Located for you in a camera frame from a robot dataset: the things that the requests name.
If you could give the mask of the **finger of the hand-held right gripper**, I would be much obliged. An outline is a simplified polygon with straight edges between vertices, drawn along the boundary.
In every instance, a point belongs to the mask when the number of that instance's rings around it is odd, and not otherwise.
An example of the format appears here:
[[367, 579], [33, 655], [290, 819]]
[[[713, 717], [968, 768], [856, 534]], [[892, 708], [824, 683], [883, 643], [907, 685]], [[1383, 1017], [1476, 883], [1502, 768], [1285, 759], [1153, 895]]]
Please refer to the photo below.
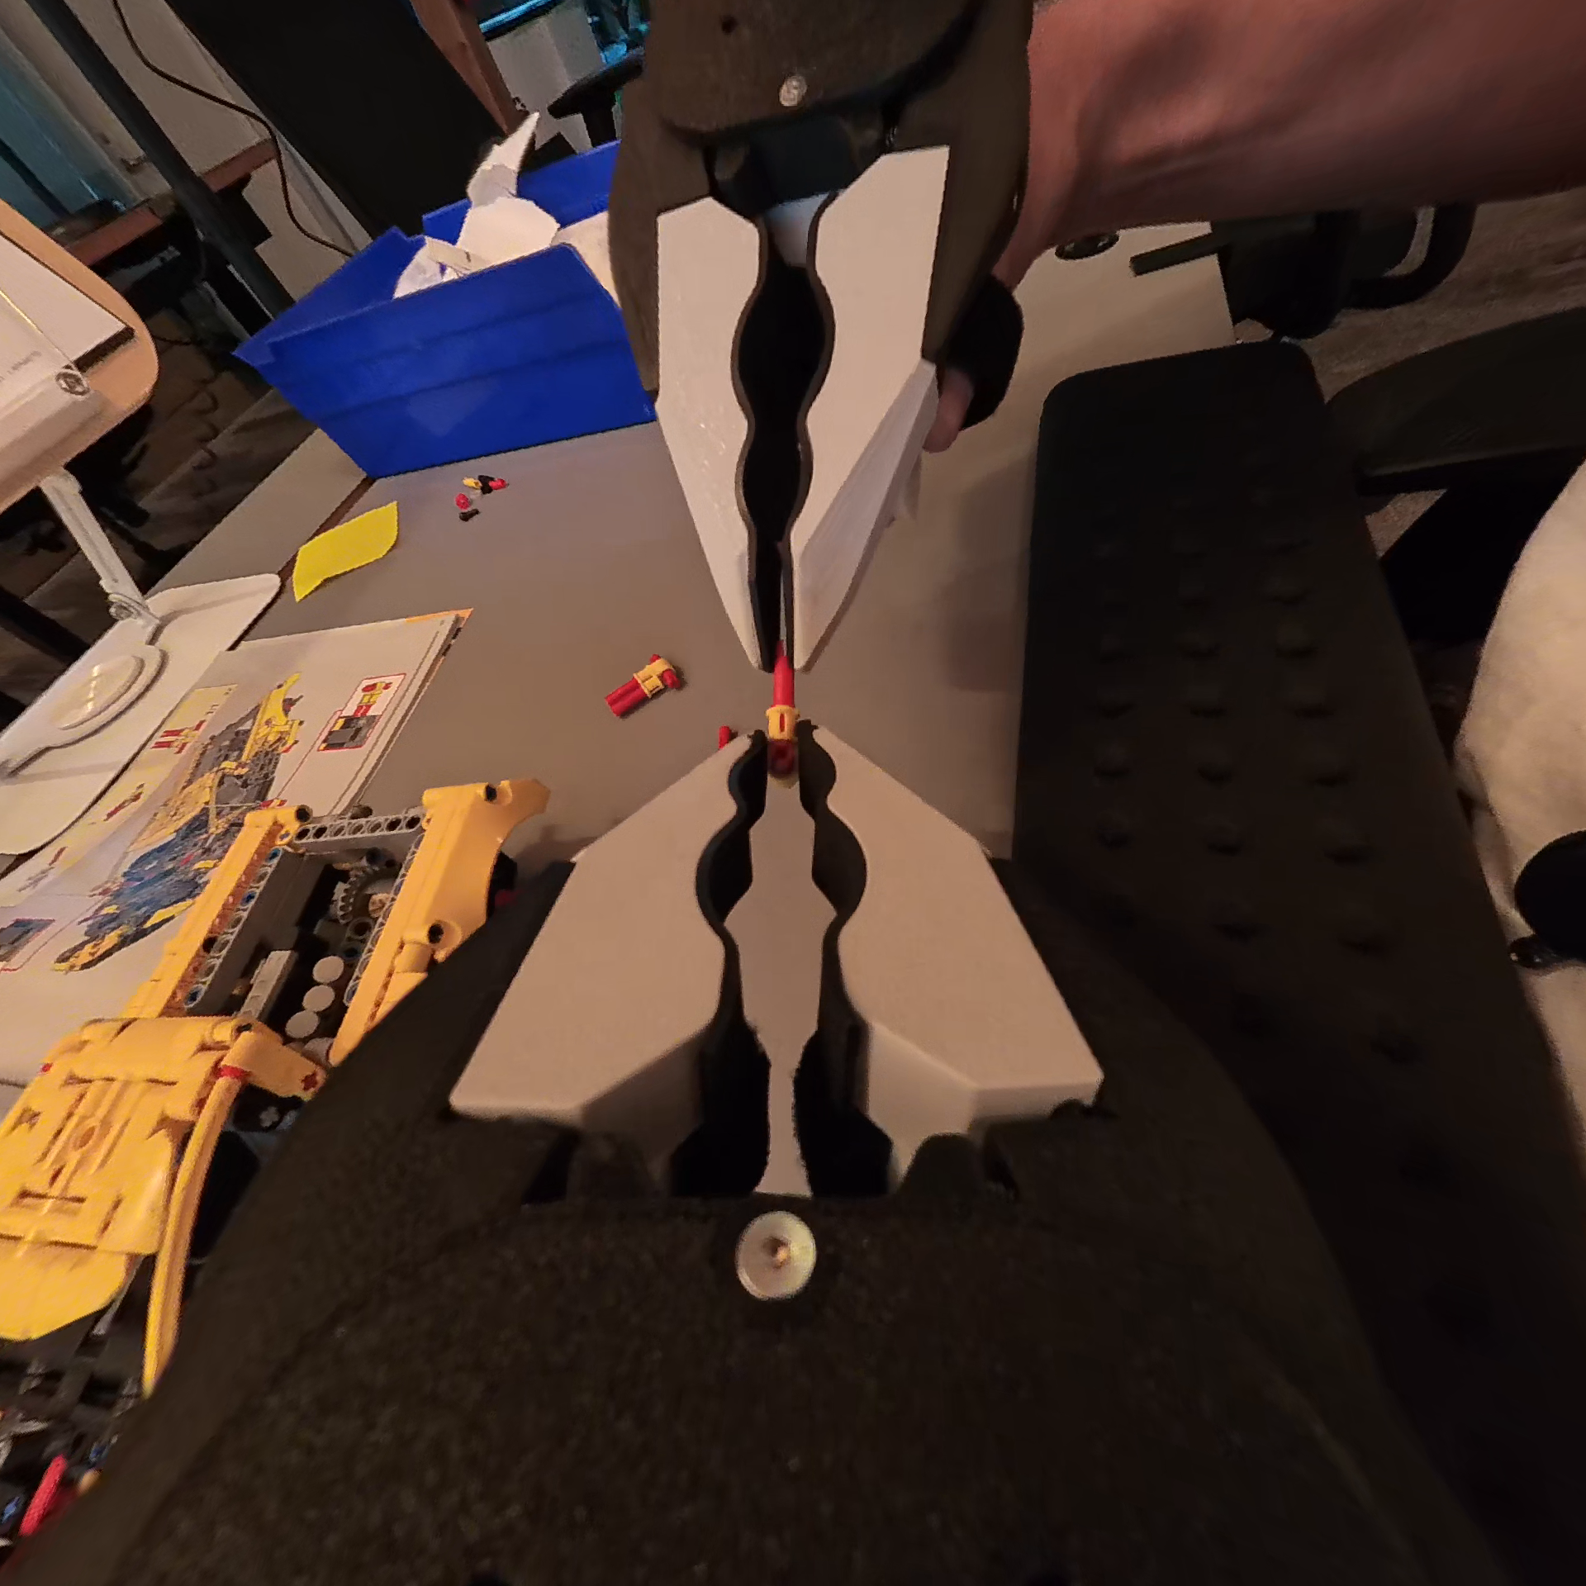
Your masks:
[[805, 258], [819, 198], [777, 203], [752, 222], [711, 196], [664, 211], [656, 220], [658, 375], [654, 398], [666, 453], [681, 485], [707, 572], [745, 655], [764, 664], [764, 645], [781, 643], [803, 664], [788, 574], [771, 574], [775, 617], [760, 617], [752, 594], [754, 530], [741, 502], [749, 415], [739, 381], [739, 330], [762, 283], [766, 256]]
[[828, 198], [805, 237], [826, 358], [803, 415], [805, 487], [788, 528], [788, 653], [807, 668], [841, 613], [937, 406], [922, 356], [947, 149], [892, 151]]

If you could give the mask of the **printed instruction sheet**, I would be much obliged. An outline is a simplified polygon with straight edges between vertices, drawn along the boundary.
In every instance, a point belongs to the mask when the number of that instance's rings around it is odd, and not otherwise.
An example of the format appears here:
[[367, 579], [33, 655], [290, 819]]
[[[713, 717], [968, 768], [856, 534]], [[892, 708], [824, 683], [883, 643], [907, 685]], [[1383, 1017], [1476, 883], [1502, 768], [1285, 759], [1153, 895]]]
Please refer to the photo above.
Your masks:
[[86, 372], [131, 328], [1, 237], [1, 419], [35, 428], [92, 396]]

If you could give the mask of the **yellow paper note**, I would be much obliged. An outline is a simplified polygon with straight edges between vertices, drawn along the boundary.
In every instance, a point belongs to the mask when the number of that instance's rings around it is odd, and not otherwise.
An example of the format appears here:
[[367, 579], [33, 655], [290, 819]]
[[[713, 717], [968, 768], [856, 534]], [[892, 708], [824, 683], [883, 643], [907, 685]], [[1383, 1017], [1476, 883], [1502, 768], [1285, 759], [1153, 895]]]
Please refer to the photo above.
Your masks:
[[296, 602], [320, 585], [388, 555], [399, 536], [399, 507], [386, 502], [352, 519], [316, 532], [297, 547], [290, 566], [290, 594]]

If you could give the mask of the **yellow brick toy car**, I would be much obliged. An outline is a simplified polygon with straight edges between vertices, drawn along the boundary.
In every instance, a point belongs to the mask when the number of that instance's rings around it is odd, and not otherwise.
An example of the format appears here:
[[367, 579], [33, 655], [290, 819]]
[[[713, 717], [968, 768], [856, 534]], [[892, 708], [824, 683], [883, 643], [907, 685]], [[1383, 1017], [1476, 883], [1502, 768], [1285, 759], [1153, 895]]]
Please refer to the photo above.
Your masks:
[[1, 1546], [88, 1487], [194, 1274], [307, 1100], [509, 900], [535, 779], [250, 811], [124, 1008], [54, 1042], [1, 1140]]

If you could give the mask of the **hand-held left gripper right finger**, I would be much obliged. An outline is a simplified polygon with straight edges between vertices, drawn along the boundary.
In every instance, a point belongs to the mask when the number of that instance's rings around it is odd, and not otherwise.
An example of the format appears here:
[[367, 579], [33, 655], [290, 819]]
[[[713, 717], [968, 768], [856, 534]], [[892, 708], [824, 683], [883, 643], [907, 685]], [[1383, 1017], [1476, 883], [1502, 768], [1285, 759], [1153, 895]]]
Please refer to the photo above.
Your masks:
[[824, 726], [798, 726], [830, 904], [794, 1074], [815, 1197], [881, 1197], [936, 1136], [1090, 1104], [1102, 1068], [985, 847]]

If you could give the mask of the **crumpled white paper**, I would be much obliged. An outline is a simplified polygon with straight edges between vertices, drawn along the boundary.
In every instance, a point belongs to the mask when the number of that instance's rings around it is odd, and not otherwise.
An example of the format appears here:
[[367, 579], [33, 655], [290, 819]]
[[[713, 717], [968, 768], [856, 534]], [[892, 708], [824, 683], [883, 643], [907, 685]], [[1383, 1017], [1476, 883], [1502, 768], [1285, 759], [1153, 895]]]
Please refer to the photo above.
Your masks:
[[539, 119], [537, 111], [530, 113], [484, 153], [467, 179], [462, 202], [422, 217], [420, 241], [390, 288], [392, 300], [518, 262], [549, 247], [575, 251], [607, 296], [617, 296], [603, 209], [560, 222], [520, 192], [522, 175], [552, 173], [547, 164], [530, 169], [530, 154], [562, 149], [552, 137], [539, 143]]

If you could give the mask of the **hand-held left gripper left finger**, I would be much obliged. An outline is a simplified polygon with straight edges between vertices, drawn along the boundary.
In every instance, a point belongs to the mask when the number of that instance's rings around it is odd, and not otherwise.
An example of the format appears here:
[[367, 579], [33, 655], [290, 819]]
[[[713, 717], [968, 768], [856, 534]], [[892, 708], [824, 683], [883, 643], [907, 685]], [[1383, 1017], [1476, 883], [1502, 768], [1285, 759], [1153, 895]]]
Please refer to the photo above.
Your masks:
[[756, 730], [586, 844], [450, 1110], [615, 1136], [684, 1197], [752, 1191], [768, 1157], [768, 1061], [726, 917], [751, 883], [764, 802]]

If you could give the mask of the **instruction sheet on stand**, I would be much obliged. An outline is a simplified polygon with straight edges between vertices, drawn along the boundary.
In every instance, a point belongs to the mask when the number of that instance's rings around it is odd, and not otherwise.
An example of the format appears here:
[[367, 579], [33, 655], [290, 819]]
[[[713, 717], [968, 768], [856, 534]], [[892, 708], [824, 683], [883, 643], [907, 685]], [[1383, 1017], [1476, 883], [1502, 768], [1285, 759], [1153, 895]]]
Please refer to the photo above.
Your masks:
[[67, 464], [146, 404], [156, 377], [152, 338], [116, 290], [9, 203], [1, 234], [131, 328], [127, 345], [86, 372], [92, 396], [75, 413], [35, 428], [1, 421], [1, 506], [41, 490], [110, 611], [105, 634], [73, 647], [65, 670], [3, 726], [1, 847], [18, 857], [88, 810], [184, 691], [273, 602], [280, 579], [265, 572], [143, 594]]

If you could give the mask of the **person's right hand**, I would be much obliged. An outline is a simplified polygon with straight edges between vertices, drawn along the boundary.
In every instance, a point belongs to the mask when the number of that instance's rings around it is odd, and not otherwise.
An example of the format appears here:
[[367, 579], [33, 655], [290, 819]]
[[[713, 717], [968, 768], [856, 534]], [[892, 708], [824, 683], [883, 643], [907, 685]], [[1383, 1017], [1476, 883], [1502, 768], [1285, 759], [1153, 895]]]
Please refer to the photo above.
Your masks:
[[1041, 3], [1028, 34], [1026, 171], [992, 279], [1096, 232], [1328, 205], [1304, 60], [1325, 5]]

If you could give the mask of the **blue plastic bin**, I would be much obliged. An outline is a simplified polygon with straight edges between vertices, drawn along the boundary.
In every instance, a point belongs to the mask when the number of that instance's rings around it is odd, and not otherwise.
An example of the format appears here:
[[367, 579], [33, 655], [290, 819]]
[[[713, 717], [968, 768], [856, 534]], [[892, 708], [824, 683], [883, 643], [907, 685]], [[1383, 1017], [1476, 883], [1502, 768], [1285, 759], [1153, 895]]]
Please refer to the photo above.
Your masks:
[[571, 241], [396, 294], [465, 207], [386, 230], [239, 347], [371, 479], [654, 417], [615, 296]]

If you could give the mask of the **open instruction booklet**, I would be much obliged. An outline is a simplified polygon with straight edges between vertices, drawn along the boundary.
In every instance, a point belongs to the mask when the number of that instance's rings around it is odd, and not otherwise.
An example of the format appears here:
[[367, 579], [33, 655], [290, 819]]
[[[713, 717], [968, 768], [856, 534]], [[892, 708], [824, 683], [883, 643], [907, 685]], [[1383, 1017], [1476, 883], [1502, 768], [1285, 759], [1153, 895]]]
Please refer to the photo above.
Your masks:
[[209, 664], [101, 796], [3, 878], [3, 985], [52, 985], [163, 936], [252, 810], [341, 813], [465, 617], [246, 640]]

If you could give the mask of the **black pole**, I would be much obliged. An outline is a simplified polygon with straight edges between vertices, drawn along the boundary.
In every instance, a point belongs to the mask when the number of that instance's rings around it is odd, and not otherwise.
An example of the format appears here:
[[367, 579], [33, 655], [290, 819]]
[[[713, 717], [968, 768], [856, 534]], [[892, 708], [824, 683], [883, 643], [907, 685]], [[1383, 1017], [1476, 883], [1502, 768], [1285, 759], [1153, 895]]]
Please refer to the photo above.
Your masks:
[[224, 256], [229, 271], [246, 287], [267, 319], [279, 317], [292, 304], [284, 285], [273, 275], [258, 251], [246, 241], [209, 188], [205, 177], [190, 168], [171, 137], [158, 124], [109, 56], [92, 39], [67, 1], [27, 1], [27, 9], [63, 49], [88, 86], [137, 143], [163, 177], [175, 202], [188, 213], [195, 230]]

